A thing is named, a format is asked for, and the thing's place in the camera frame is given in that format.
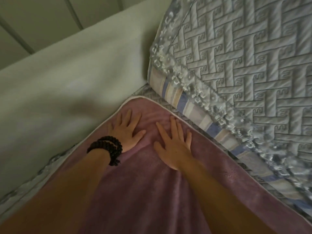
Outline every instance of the bracelet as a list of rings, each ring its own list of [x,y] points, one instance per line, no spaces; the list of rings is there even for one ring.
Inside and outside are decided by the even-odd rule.
[[[111,161],[109,163],[110,166],[117,166],[120,161],[117,159],[122,152],[122,145],[115,137],[105,136],[101,139],[93,142],[90,147],[87,149],[87,153],[89,153],[92,149],[105,149],[109,152]]]

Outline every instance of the paneled wall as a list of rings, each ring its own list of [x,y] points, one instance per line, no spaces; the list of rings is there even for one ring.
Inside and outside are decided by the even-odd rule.
[[[0,0],[0,69],[144,0]]]

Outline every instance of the pink blanket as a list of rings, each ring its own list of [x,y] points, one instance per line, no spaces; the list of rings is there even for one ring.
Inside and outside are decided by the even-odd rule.
[[[188,183],[181,173],[167,167],[153,149],[162,141],[155,122],[170,131],[170,112],[145,98],[127,102],[128,109],[143,116],[136,131],[147,130],[132,150],[121,155],[118,167],[109,167],[96,190],[79,233],[210,233]],[[115,122],[115,116],[108,122]],[[92,133],[64,162],[53,179],[86,155],[88,146],[106,134],[106,123]],[[312,233],[312,227],[253,180],[210,140],[192,130],[192,152],[222,185],[236,195],[269,227],[280,234]]]

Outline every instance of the black beaded bracelet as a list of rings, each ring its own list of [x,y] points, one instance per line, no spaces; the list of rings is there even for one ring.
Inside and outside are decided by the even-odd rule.
[[[90,147],[87,149],[87,153],[89,153],[92,149],[105,149],[109,152],[110,154],[110,158],[111,161],[109,163],[110,166],[117,166],[120,161],[117,159],[119,157],[119,155],[122,152],[122,145],[120,144],[119,140],[117,140],[116,138],[109,136],[107,138],[107,136],[102,137],[101,139],[93,142]]]

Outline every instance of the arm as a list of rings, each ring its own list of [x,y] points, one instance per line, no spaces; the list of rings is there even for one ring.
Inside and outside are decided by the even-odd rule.
[[[129,110],[123,121],[122,115],[118,115],[114,129],[109,125],[108,134],[121,142],[123,152],[133,148],[145,134],[140,131],[132,137],[140,117],[138,114],[128,125],[131,119]],[[109,162],[110,155],[106,150],[93,149],[6,220],[0,226],[0,233],[77,233]]]
[[[166,149],[159,142],[154,148],[171,168],[179,170],[195,193],[212,233],[275,233],[253,212],[229,193],[191,153],[192,135],[188,131],[184,141],[182,126],[171,117],[172,139],[157,123]]]

